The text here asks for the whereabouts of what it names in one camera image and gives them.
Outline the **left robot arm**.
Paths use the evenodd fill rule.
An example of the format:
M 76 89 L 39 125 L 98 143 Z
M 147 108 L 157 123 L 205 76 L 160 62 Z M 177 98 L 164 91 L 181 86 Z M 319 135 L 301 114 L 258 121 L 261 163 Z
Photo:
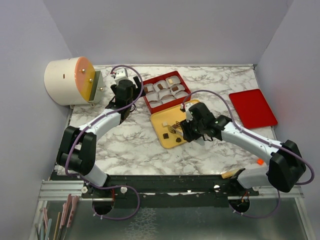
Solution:
M 108 131 L 122 124 L 131 113 L 135 102 L 145 96 L 138 76 L 129 80 L 127 76 L 118 79 L 111 86 L 114 97 L 103 112 L 90 122 L 80 126 L 68 126 L 63 133 L 56 163 L 66 171 L 74 171 L 79 177 L 93 184 L 97 196 L 106 197 L 111 190 L 110 176 L 96 164 L 98 140 Z

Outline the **clear and metal tongs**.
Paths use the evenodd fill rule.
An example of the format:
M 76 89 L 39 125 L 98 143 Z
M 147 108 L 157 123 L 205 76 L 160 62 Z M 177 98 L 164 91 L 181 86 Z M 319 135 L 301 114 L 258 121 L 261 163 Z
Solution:
M 176 138 L 181 138 L 181 140 L 184 139 L 184 133 L 183 133 L 183 130 L 180 126 L 180 123 L 178 121 L 175 122 L 175 124 L 173 125 L 168 125 L 167 126 L 167 130 L 173 134 L 173 135 L 176 135 Z M 195 142 L 196 144 L 200 145 L 200 146 L 204 146 L 205 145 L 205 141 L 203 139 L 196 139 L 196 140 L 193 140 L 193 142 Z

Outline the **red box lid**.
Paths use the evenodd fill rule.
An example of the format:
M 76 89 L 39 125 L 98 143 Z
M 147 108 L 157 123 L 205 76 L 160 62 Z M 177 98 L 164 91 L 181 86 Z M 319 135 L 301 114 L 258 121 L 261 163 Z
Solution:
M 278 124 L 260 89 L 230 93 L 229 99 L 245 128 L 257 129 Z

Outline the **red chocolate box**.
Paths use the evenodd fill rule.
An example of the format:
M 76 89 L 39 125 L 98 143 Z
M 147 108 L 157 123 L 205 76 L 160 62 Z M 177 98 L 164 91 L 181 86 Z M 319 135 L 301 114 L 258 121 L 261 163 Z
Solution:
M 173 84 L 168 82 L 170 78 L 173 80 Z M 158 88 L 158 84 L 163 86 L 162 90 Z M 144 80 L 143 87 L 148 87 L 149 90 L 145 92 L 143 98 L 151 114 L 180 105 L 184 98 L 191 93 L 185 80 L 176 70 Z M 178 90 L 172 91 L 173 87 L 178 87 Z

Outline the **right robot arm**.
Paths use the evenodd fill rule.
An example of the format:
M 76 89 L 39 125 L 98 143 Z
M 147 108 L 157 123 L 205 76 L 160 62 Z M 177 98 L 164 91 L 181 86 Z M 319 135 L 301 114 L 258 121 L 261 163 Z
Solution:
M 306 171 L 296 143 L 280 142 L 263 137 L 250 130 L 236 126 L 227 116 L 215 117 L 203 102 L 187 103 L 180 107 L 185 119 L 179 124 L 183 139 L 192 142 L 208 137 L 234 144 L 262 159 L 266 166 L 238 170 L 230 182 L 229 189 L 240 196 L 253 187 L 272 186 L 288 193 Z

